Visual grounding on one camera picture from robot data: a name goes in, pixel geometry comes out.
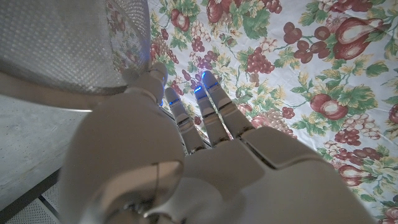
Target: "robotic hand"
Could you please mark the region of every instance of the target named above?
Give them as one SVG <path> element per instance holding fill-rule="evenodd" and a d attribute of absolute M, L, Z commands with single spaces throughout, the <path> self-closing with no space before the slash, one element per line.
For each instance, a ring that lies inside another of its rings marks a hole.
<path fill-rule="evenodd" d="M 61 172 L 66 223 L 373 223 L 329 164 L 254 129 L 209 71 L 195 96 L 214 149 L 168 88 L 176 128 L 159 107 L 166 79 L 155 64 L 81 123 Z"/>

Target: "printed leaf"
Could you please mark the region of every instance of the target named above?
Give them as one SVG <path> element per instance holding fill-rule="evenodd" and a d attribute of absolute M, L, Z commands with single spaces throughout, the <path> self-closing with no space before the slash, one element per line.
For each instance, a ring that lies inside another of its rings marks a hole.
<path fill-rule="evenodd" d="M 319 5 L 318 1 L 313 1 L 313 2 L 306 4 L 305 7 L 307 8 L 307 11 L 309 11 L 309 12 L 316 12 L 319 10 L 318 5 Z"/>
<path fill-rule="evenodd" d="M 311 101 L 311 99 L 313 98 L 313 96 L 314 96 L 314 94 L 312 94 L 312 93 L 302 93 L 301 94 L 304 98 L 305 98 L 305 100 L 307 100 L 307 101 Z"/>
<path fill-rule="evenodd" d="M 368 17 L 369 18 L 378 18 L 378 19 L 387 18 L 386 12 L 382 7 L 373 7 L 370 10 L 368 10 Z"/>
<path fill-rule="evenodd" d="M 202 2 L 200 4 L 202 6 L 207 6 L 208 3 L 209 3 L 209 0 L 202 0 Z"/>
<path fill-rule="evenodd" d="M 303 86 L 307 86 L 307 80 L 308 80 L 308 73 L 307 72 L 300 72 L 298 75 L 298 82 Z"/>
<path fill-rule="evenodd" d="M 286 97 L 285 91 L 281 86 L 272 90 L 269 94 L 274 100 L 283 100 Z"/>
<path fill-rule="evenodd" d="M 239 12 L 240 12 L 240 14 L 245 14 L 245 13 L 247 13 L 247 12 L 249 11 L 250 7 L 251 7 L 251 3 L 250 3 L 250 2 L 243 1 L 243 2 L 241 3 L 241 5 L 239 6 Z"/>
<path fill-rule="evenodd" d="M 265 94 L 267 94 L 267 92 L 268 92 L 268 89 L 267 89 L 265 84 L 261 84 L 259 86 L 259 88 L 257 89 L 257 94 L 258 95 L 260 95 L 262 92 L 264 92 Z"/>
<path fill-rule="evenodd" d="M 303 25 L 303 26 L 309 26 L 315 21 L 315 18 L 311 12 L 304 12 L 300 19 L 298 20 L 298 23 Z"/>
<path fill-rule="evenodd" d="M 311 89 L 313 87 L 313 83 L 312 80 L 310 80 L 310 82 L 308 83 L 308 89 Z"/>
<path fill-rule="evenodd" d="M 387 9 L 388 14 L 392 15 L 392 16 L 398 16 L 398 11 L 396 11 L 393 8 Z"/>
<path fill-rule="evenodd" d="M 384 58 L 386 58 L 386 59 L 391 59 L 392 56 L 397 55 L 398 45 L 395 43 L 395 40 L 393 37 L 391 37 L 390 41 L 384 47 L 384 50 L 386 51 L 384 54 Z"/>
<path fill-rule="evenodd" d="M 173 76 L 173 75 L 177 74 L 177 72 L 175 72 L 174 62 L 169 58 L 169 56 L 166 56 L 166 55 L 158 56 L 158 55 L 156 55 L 155 59 L 158 62 L 163 62 L 164 63 L 164 65 L 167 68 L 167 71 L 168 71 L 169 75 Z"/>
<path fill-rule="evenodd" d="M 363 84 L 360 86 L 356 86 L 353 89 L 346 89 L 341 92 L 341 95 L 338 99 L 342 106 L 349 106 L 353 108 L 359 107 L 360 101 L 367 101 L 369 99 L 373 99 L 374 94 L 373 91 L 368 86 L 364 86 Z"/>
<path fill-rule="evenodd" d="M 366 69 L 366 76 L 376 77 L 383 72 L 388 72 L 388 67 L 384 62 L 378 61 Z"/>
<path fill-rule="evenodd" d="M 272 100 L 272 98 L 266 98 L 266 100 L 264 101 L 264 104 L 262 104 L 261 105 L 261 107 L 264 109 L 264 110 L 270 110 L 270 109 L 275 109 L 275 110 L 277 110 L 277 111 L 279 111 L 279 109 L 275 106 L 275 102 L 274 102 L 274 100 Z"/>
<path fill-rule="evenodd" d="M 274 62 L 274 66 L 277 68 L 284 68 L 286 65 L 291 64 L 292 62 L 298 62 L 294 56 L 293 56 L 293 48 L 292 47 L 286 47 L 284 50 L 281 50 L 278 54 L 280 58 L 278 58 Z"/>
<path fill-rule="evenodd" d="M 389 202 L 389 201 L 383 201 L 383 202 L 381 202 L 384 206 L 387 206 L 387 207 L 396 207 L 396 204 L 394 203 L 394 202 Z"/>
<path fill-rule="evenodd" d="M 341 91 L 343 91 L 344 85 L 338 85 L 333 89 L 329 90 L 329 96 L 332 99 L 338 99 L 341 95 Z"/>
<path fill-rule="evenodd" d="M 179 9 L 182 14 L 188 17 L 196 16 L 200 12 L 200 8 L 194 0 L 178 0 L 177 9 Z"/>
<path fill-rule="evenodd" d="M 262 1 L 251 1 L 251 7 L 249 8 L 250 17 L 254 18 L 257 15 L 257 11 L 264 7 Z"/>
<path fill-rule="evenodd" d="M 391 105 L 396 105 L 398 103 L 398 96 L 392 96 L 386 100 L 383 100 L 384 102 L 391 104 Z"/>
<path fill-rule="evenodd" d="M 310 113 L 310 116 L 308 117 L 308 122 L 310 122 L 310 123 L 315 123 L 315 122 L 317 122 L 318 120 L 325 120 L 325 119 L 326 119 L 326 118 L 325 118 L 321 113 L 312 111 L 312 112 Z"/>
<path fill-rule="evenodd" d="M 386 32 L 372 32 L 369 34 L 369 37 L 365 40 L 365 42 L 376 42 L 382 40 L 386 34 Z"/>
<path fill-rule="evenodd" d="M 364 159 L 363 164 L 371 166 L 374 164 L 374 161 L 370 159 Z"/>
<path fill-rule="evenodd" d="M 269 24 L 269 12 L 261 9 L 257 12 L 255 18 L 243 17 L 243 28 L 250 39 L 258 39 L 267 36 L 267 26 Z"/>
<path fill-rule="evenodd" d="M 326 83 L 326 86 L 329 90 L 332 90 L 334 87 L 340 84 L 340 80 L 330 80 Z"/>
<path fill-rule="evenodd" d="M 331 68 L 332 69 L 339 69 L 339 68 L 341 68 L 341 66 L 344 63 L 347 63 L 347 61 L 344 60 L 344 59 L 335 60 L 335 61 L 333 61 L 333 66 Z"/>
<path fill-rule="evenodd" d="M 243 70 L 248 69 L 248 52 L 241 50 L 237 53 L 236 57 L 238 61 L 241 63 Z"/>
<path fill-rule="evenodd" d="M 317 75 L 316 77 L 319 78 L 322 81 L 324 81 L 325 79 L 328 78 L 326 75 Z"/>
<path fill-rule="evenodd" d="M 304 121 L 297 121 L 296 123 L 292 124 L 292 128 L 295 128 L 295 129 L 303 129 L 306 127 L 307 127 L 307 124 Z"/>
<path fill-rule="evenodd" d="M 373 55 L 360 55 L 359 57 L 357 57 L 354 61 L 355 67 L 352 73 L 354 75 L 362 75 L 363 69 L 365 68 L 365 64 L 367 64 L 367 62 L 372 56 Z"/>
<path fill-rule="evenodd" d="M 332 78 L 335 80 L 339 80 L 341 78 L 341 74 L 338 70 L 326 69 L 326 70 L 322 71 L 321 73 L 326 75 L 328 78 Z"/>
<path fill-rule="evenodd" d="M 292 124 L 292 128 L 295 129 L 307 129 L 307 133 L 310 136 L 313 136 L 314 134 L 324 136 L 326 134 L 327 127 L 325 126 L 324 121 L 318 121 L 311 123 L 308 120 L 308 117 L 305 115 L 302 115 L 303 120 L 297 121 L 296 123 Z"/>
<path fill-rule="evenodd" d="M 321 24 L 328 16 L 329 13 L 325 12 L 324 10 L 318 10 L 315 13 L 315 22 Z"/>
<path fill-rule="evenodd" d="M 198 68 L 193 64 L 192 61 L 188 62 L 188 68 L 187 69 L 188 69 L 189 73 L 198 71 Z"/>
<path fill-rule="evenodd" d="M 337 132 L 341 129 L 341 126 L 343 125 L 344 121 L 345 118 L 341 118 L 339 120 L 334 120 L 334 121 L 328 119 L 327 123 L 330 124 L 329 128 L 331 131 Z"/>
<path fill-rule="evenodd" d="M 373 3 L 373 6 L 378 5 L 378 4 L 382 4 L 385 1 L 386 0 L 370 0 L 370 2 Z"/>
<path fill-rule="evenodd" d="M 172 41 L 170 42 L 170 46 L 178 47 L 180 50 L 187 49 L 187 44 L 181 38 L 176 38 L 174 35 Z"/>
<path fill-rule="evenodd" d="M 374 188 L 373 188 L 373 193 L 375 194 L 375 195 L 378 195 L 378 196 L 380 196 L 381 194 L 383 194 L 383 189 L 381 189 L 380 188 L 380 186 L 375 186 Z"/>
<path fill-rule="evenodd" d="M 376 199 L 372 195 L 361 194 L 361 200 L 365 202 L 375 202 Z"/>
<path fill-rule="evenodd" d="M 291 89 L 292 92 L 294 93 L 303 93 L 305 92 L 306 89 L 304 89 L 303 87 L 294 87 L 293 89 Z"/>
<path fill-rule="evenodd" d="M 329 49 L 333 49 L 333 47 L 337 43 L 335 34 L 330 34 L 330 36 L 324 41 L 326 43 L 326 48 L 329 48 Z"/>
<path fill-rule="evenodd" d="M 167 11 L 167 8 L 165 6 L 160 7 L 159 13 L 163 14 Z"/>

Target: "floral tablecloth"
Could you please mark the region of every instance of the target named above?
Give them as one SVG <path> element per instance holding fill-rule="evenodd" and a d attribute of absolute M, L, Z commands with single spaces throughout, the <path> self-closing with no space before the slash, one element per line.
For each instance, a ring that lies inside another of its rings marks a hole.
<path fill-rule="evenodd" d="M 107 4 L 122 72 L 132 34 Z M 149 10 L 151 57 L 203 135 L 193 90 L 211 70 L 255 127 L 318 151 L 379 223 L 398 223 L 396 0 L 151 0 Z"/>

